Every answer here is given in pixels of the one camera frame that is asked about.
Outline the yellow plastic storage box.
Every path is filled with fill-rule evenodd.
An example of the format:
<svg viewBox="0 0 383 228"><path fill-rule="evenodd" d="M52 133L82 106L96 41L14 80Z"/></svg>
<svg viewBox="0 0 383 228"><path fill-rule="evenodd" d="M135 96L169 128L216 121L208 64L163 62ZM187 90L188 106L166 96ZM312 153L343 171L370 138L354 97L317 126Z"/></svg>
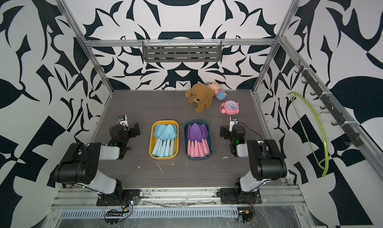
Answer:
<svg viewBox="0 0 383 228"><path fill-rule="evenodd" d="M174 120L160 120L153 124L149 154L157 160L174 159L179 151L179 125Z"/></svg>

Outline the light blue shovel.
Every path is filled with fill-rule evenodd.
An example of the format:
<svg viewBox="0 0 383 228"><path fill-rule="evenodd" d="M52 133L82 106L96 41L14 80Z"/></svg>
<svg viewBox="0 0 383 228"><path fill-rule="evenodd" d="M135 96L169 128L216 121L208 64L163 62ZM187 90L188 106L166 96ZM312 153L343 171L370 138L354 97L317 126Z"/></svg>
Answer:
<svg viewBox="0 0 383 228"><path fill-rule="evenodd" d="M155 158L171 158L176 155L178 127L172 124L158 124L154 127L155 146L150 152Z"/></svg>

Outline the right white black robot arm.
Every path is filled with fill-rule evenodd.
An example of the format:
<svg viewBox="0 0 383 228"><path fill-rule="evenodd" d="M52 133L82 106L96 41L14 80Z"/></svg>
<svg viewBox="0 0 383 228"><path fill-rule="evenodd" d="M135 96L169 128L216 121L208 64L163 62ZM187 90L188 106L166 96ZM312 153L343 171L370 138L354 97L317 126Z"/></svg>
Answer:
<svg viewBox="0 0 383 228"><path fill-rule="evenodd" d="M253 193L268 182L285 178L287 166L273 139L246 140L242 125L222 126L220 136L230 141L234 157L248 158L250 170L238 178L235 194Z"/></svg>

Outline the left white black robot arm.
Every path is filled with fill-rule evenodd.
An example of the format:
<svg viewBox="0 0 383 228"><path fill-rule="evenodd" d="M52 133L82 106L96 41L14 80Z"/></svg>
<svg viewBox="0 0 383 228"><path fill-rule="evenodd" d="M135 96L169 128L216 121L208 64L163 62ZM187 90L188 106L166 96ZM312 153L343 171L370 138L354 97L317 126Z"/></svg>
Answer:
<svg viewBox="0 0 383 228"><path fill-rule="evenodd" d="M109 129L111 140L103 145L100 142L73 143L56 166L55 182L65 185L82 186L100 195L122 199L124 191L121 182L110 178L98 169L100 161L122 160L130 150L128 142L141 134L139 123L129 127L120 122Z"/></svg>

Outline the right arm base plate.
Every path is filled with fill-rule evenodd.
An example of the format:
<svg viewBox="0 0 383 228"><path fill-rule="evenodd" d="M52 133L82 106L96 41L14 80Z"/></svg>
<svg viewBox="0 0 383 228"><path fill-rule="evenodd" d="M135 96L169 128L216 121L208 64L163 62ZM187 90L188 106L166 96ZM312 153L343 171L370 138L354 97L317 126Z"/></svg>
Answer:
<svg viewBox="0 0 383 228"><path fill-rule="evenodd" d="M220 198L222 204L261 204L262 199L259 191L252 190L250 192L243 192L234 188L221 188L217 191L216 195Z"/></svg>

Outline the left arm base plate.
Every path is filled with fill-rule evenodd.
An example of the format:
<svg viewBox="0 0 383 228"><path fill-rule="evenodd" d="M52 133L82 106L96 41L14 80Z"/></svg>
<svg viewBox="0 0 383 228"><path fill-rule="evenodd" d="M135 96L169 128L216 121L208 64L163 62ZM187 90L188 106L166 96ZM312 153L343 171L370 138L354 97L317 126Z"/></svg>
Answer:
<svg viewBox="0 0 383 228"><path fill-rule="evenodd" d="M126 205L128 202L135 203L139 199L140 193L140 189L124 189L120 194L117 192L108 195L99 194L96 206L107 207Z"/></svg>

